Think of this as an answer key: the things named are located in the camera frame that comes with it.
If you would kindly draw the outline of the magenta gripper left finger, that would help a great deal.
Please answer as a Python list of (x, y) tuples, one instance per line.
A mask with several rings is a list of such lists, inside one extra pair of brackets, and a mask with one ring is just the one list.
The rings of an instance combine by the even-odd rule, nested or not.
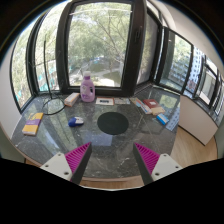
[(88, 142), (66, 154), (55, 154), (41, 166), (41, 169), (79, 185), (91, 153), (92, 144)]

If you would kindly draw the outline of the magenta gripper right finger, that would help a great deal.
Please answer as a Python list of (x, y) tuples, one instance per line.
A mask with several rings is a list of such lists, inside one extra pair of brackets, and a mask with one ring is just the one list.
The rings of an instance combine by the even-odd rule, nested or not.
[(168, 154), (158, 154), (138, 143), (133, 144), (133, 153), (145, 185), (182, 169)]

